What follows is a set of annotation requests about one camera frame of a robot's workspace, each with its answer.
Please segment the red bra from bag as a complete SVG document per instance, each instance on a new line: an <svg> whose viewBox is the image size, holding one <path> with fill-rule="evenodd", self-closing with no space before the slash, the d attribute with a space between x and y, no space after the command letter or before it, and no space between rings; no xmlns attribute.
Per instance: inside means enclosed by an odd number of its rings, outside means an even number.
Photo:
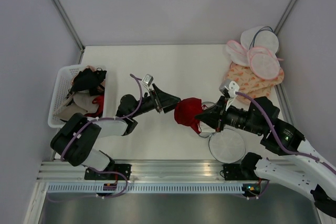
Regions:
<svg viewBox="0 0 336 224"><path fill-rule="evenodd" d="M174 109L174 119L177 124L190 127L197 135L200 135L200 120L195 116L203 112L202 101L198 98L187 98L180 101Z"/></svg>

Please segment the white mesh laundry bag blue trim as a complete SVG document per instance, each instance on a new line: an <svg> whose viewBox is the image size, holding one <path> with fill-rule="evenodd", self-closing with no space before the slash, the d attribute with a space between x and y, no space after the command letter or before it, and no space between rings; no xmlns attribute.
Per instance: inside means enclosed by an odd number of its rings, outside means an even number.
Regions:
<svg viewBox="0 0 336 224"><path fill-rule="evenodd" d="M245 156L245 142L236 131L224 128L218 133L203 122L199 123L199 129L199 136L208 139L209 151L217 161L231 164Z"/></svg>

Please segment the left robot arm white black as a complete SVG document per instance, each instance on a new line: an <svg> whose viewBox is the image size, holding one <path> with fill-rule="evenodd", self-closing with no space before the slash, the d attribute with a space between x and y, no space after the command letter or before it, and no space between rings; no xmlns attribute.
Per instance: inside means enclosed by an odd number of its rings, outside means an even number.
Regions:
<svg viewBox="0 0 336 224"><path fill-rule="evenodd" d="M75 113L53 137L50 146L73 167L84 166L86 180L127 180L130 165L120 168L108 154L94 148L96 140L100 137L130 135L138 124L135 117L152 110L168 113L180 101L180 98L153 84L147 93L140 94L138 100L131 94L124 95L114 118L90 120L81 113Z"/></svg>

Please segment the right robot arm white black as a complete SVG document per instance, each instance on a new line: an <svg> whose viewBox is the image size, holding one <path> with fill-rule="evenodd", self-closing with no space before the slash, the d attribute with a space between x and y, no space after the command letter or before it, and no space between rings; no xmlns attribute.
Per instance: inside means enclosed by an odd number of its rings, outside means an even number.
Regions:
<svg viewBox="0 0 336 224"><path fill-rule="evenodd" d="M249 152L240 163L241 176L281 184L307 197L324 214L335 217L335 166L326 161L299 130L279 119L279 108L267 97L250 99L247 111L227 107L227 103L228 98L222 96L195 118L216 132L228 125L261 136L260 143L265 149L291 161L302 171L281 168Z"/></svg>

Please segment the floral orange laundry bag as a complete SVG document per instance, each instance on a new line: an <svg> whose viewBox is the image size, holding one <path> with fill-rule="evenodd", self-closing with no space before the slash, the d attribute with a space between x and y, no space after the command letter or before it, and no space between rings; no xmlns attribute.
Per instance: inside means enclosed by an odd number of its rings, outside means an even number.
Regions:
<svg viewBox="0 0 336 224"><path fill-rule="evenodd" d="M277 77L272 80L264 80L256 76L249 67L232 63L225 79L235 81L239 85L239 91L245 94L256 93L259 91L268 92L271 87L283 82L284 72L280 69Z"/></svg>
<svg viewBox="0 0 336 224"><path fill-rule="evenodd" d="M252 88L245 88L245 87L242 87L239 89L239 91L241 93L244 93L246 95L248 95L249 97L255 99L255 98L259 98L259 97L270 97L270 94L271 94L271 87L265 87L265 88L258 88L256 90L253 90ZM236 99L240 102L242 102L243 104L246 104L246 105L249 105L250 104L250 100L248 100L247 98L241 96L241 95L238 95L236 97Z"/></svg>

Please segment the red bra in basket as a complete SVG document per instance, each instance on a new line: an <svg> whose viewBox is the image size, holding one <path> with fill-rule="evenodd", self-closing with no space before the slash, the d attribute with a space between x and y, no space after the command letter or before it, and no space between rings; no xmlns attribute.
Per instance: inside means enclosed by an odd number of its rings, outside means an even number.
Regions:
<svg viewBox="0 0 336 224"><path fill-rule="evenodd" d="M102 117L104 107L104 95L99 95L94 98L87 106L85 116L96 118Z"/></svg>

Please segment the pink trimmed mesh bag back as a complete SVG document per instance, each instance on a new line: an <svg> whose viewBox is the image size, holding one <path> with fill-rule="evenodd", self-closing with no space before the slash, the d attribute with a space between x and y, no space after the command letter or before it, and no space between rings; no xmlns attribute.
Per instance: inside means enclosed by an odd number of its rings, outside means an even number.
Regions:
<svg viewBox="0 0 336 224"><path fill-rule="evenodd" d="M235 40L229 40L225 48L233 63L243 67L249 67L247 51L240 43Z"/></svg>

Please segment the pink trimmed mesh bag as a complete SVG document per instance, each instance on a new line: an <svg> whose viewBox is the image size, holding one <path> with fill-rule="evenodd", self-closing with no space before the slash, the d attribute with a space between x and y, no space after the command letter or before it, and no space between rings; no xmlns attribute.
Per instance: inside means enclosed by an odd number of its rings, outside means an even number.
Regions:
<svg viewBox="0 0 336 224"><path fill-rule="evenodd" d="M280 62L274 52L265 47L253 47L247 51L247 58L251 71L259 78L273 80L280 73Z"/></svg>
<svg viewBox="0 0 336 224"><path fill-rule="evenodd" d="M249 67L247 51L240 43L235 40L229 40L225 48L233 63L243 67Z"/></svg>

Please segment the black bra in basket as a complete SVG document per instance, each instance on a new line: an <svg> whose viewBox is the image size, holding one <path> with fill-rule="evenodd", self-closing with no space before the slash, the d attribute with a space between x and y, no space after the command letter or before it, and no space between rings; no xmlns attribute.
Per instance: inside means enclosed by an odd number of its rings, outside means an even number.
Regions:
<svg viewBox="0 0 336 224"><path fill-rule="evenodd" d="M70 93L88 92L91 96L101 95L105 92L104 81L107 71L101 68L95 71L86 68L80 71L72 80Z"/></svg>

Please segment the beige bra in basket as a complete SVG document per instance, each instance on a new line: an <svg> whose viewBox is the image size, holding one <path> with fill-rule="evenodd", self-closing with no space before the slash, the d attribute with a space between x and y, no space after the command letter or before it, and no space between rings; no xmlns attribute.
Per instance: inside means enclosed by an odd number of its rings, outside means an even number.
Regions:
<svg viewBox="0 0 336 224"><path fill-rule="evenodd" d="M74 114L92 114L98 111L99 105L93 101L98 95L75 94L70 100L67 99L54 113L58 119L68 121Z"/></svg>

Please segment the white mesh bag blue zipper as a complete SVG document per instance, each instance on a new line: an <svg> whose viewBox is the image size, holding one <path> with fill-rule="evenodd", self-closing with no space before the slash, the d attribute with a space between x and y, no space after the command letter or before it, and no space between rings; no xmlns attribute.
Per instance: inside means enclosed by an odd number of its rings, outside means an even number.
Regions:
<svg viewBox="0 0 336 224"><path fill-rule="evenodd" d="M265 47L274 53L279 50L278 37L269 26L257 26L244 31L240 37L240 44L246 50L253 47Z"/></svg>

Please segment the white plastic basket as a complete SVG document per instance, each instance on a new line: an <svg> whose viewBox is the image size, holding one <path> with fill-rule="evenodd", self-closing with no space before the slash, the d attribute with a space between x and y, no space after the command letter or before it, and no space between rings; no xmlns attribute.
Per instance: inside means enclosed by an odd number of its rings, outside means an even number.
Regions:
<svg viewBox="0 0 336 224"><path fill-rule="evenodd" d="M87 65L70 65L62 67L58 71L48 114L49 127L57 129L65 125L65 122L58 118L55 113L58 109L60 112L64 109L61 108L61 104L65 102L71 89L72 79L85 67Z"/></svg>

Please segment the right aluminium frame post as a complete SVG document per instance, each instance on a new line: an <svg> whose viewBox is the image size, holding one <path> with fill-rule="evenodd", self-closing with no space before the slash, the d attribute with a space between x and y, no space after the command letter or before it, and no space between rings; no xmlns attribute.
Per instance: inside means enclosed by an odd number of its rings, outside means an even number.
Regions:
<svg viewBox="0 0 336 224"><path fill-rule="evenodd" d="M283 28L284 24L286 23L288 17L290 16L290 14L293 11L297 2L298 2L298 0L289 0L287 6L285 7L283 13L280 16L280 19L279 19L278 23L275 26L275 29L274 29L275 35L279 35L281 29Z"/></svg>

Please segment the aluminium frame post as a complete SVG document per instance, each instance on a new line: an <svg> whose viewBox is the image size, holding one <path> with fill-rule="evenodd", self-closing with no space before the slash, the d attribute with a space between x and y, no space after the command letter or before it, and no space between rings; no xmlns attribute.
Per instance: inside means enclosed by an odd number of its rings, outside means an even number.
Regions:
<svg viewBox="0 0 336 224"><path fill-rule="evenodd" d="M85 46L82 43L78 33L76 32L68 14L66 13L66 10L64 9L62 3L60 0L51 0L53 5L55 6L58 14L60 15L62 21L64 22L66 28L68 29L68 31L70 32L73 40L75 41L77 47L79 48L80 52L84 52L85 50Z"/></svg>
<svg viewBox="0 0 336 224"><path fill-rule="evenodd" d="M290 14L293 11L297 2L298 2L298 0L289 0L287 6L285 7L283 13L280 16L280 19L279 19L278 23L275 26L275 29L274 29L275 35L279 35L281 29L283 28L284 24L286 23L288 17L290 16Z"/></svg>

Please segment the left aluminium frame post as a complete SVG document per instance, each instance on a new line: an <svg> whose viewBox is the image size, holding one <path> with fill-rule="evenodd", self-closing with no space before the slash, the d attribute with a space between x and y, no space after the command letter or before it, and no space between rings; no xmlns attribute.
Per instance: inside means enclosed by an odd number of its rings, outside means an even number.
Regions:
<svg viewBox="0 0 336 224"><path fill-rule="evenodd" d="M53 5L55 6L58 14L60 15L62 21L64 22L66 28L68 29L68 31L70 32L73 40L75 41L77 47L79 48L80 52L84 52L85 50L85 46L82 43L78 33L76 32L68 14L66 13L66 10L64 9L62 3L60 0L51 0Z"/></svg>

